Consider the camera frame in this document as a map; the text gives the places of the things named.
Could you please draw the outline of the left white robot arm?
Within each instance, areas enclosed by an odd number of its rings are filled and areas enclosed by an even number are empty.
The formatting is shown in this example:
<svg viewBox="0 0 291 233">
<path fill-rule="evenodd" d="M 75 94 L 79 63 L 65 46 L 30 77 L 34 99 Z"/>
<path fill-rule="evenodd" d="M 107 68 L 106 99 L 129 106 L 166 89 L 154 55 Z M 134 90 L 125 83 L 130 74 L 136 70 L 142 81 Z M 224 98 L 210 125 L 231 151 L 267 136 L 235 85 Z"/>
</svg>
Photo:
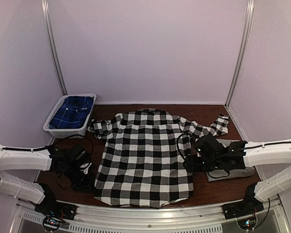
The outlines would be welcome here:
<svg viewBox="0 0 291 233">
<path fill-rule="evenodd" d="M 91 192 L 94 175 L 91 155 L 81 145 L 69 150 L 55 145 L 42 148 L 13 148 L 0 145 L 0 193 L 40 205 L 50 216 L 58 214 L 60 205 L 53 191 L 42 183 L 31 183 L 7 173 L 8 170 L 40 170 L 64 175 L 71 189 Z"/>
</svg>

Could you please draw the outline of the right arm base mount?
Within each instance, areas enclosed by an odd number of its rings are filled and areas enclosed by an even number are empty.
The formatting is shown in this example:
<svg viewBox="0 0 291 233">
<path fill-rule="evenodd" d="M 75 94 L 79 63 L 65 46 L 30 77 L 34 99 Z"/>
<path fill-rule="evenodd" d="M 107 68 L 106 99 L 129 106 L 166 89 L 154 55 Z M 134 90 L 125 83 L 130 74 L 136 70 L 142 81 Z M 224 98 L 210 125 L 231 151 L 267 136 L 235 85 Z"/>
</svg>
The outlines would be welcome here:
<svg viewBox="0 0 291 233">
<path fill-rule="evenodd" d="M 264 210 L 263 203 L 256 200 L 241 200 L 238 202 L 224 204 L 222 206 L 225 219 L 239 218 L 247 215 L 253 215 L 256 212 Z"/>
</svg>

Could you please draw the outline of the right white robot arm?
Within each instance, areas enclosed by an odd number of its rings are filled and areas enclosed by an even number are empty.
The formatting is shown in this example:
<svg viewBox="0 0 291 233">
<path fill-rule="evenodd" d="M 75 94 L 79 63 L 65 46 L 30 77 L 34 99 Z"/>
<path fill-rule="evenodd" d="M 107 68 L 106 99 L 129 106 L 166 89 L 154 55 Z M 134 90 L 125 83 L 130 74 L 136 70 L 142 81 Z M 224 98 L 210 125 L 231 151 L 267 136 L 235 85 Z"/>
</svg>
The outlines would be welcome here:
<svg viewBox="0 0 291 233">
<path fill-rule="evenodd" d="M 258 204 L 291 188 L 291 139 L 272 142 L 233 141 L 227 146 L 208 134 L 197 139 L 193 148 L 197 155 L 181 153 L 188 172 L 230 172 L 268 164 L 289 164 L 276 175 L 247 187 L 239 203 L 242 214 L 251 213 Z"/>
</svg>

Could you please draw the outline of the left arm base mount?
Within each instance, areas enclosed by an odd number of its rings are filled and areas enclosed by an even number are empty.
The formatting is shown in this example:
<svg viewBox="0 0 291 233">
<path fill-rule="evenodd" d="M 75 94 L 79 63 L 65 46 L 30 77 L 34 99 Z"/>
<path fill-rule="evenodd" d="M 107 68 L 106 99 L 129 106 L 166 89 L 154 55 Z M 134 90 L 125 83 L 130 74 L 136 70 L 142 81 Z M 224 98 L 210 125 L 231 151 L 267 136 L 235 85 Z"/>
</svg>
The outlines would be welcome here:
<svg viewBox="0 0 291 233">
<path fill-rule="evenodd" d="M 50 216 L 60 220 L 74 220 L 77 209 L 76 205 L 63 202 L 55 202 L 52 204 L 32 204 L 36 212 L 40 212 L 44 216 Z"/>
</svg>

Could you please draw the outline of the black white plaid shirt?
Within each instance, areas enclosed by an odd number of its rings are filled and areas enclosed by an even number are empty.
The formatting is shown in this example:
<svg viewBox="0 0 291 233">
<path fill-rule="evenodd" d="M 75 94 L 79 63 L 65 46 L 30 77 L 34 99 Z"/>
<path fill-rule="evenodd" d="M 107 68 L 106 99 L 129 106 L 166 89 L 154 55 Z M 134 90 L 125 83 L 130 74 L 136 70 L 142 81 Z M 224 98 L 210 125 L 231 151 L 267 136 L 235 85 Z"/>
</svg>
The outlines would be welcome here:
<svg viewBox="0 0 291 233">
<path fill-rule="evenodd" d="M 194 190 L 193 175 L 181 153 L 191 153 L 191 140 L 228 132 L 228 116 L 209 126 L 163 110 L 118 113 L 91 121 L 88 131 L 105 142 L 94 196 L 110 206 L 161 208 L 186 200 Z"/>
</svg>

